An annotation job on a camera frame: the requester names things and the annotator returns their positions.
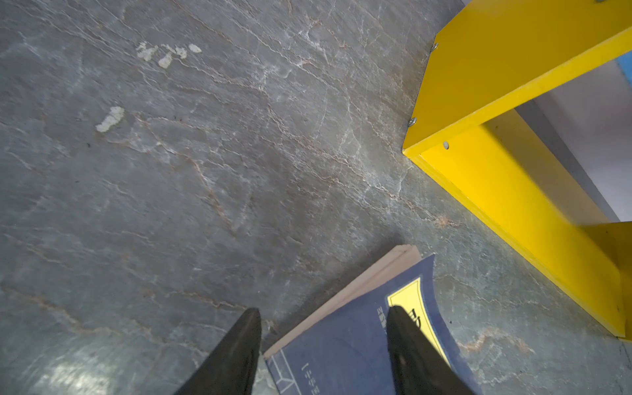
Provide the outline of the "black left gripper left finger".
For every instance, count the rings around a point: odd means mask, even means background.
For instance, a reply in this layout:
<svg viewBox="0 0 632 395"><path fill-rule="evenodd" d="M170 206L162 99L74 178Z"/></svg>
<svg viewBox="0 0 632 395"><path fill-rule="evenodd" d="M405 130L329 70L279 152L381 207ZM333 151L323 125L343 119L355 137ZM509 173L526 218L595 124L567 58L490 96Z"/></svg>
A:
<svg viewBox="0 0 632 395"><path fill-rule="evenodd" d="M256 308L249 308L176 393L250 395L261 336L261 314Z"/></svg>

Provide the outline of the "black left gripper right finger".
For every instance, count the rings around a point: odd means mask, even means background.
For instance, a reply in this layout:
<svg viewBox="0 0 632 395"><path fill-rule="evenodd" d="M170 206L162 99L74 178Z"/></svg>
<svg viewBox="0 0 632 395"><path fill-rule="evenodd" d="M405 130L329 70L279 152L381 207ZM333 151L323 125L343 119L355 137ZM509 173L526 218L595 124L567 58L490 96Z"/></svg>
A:
<svg viewBox="0 0 632 395"><path fill-rule="evenodd" d="M389 308L387 339L397 395L473 393L400 306Z"/></svg>

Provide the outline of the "dark blue booklet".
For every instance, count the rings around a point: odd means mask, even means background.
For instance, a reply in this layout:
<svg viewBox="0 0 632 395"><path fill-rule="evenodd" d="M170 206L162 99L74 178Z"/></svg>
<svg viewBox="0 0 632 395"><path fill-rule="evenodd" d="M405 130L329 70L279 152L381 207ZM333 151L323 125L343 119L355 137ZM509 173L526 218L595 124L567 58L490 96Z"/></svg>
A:
<svg viewBox="0 0 632 395"><path fill-rule="evenodd" d="M263 354L281 394L393 394L387 316L402 307L460 380L481 388L439 312L435 256L398 245Z"/></svg>

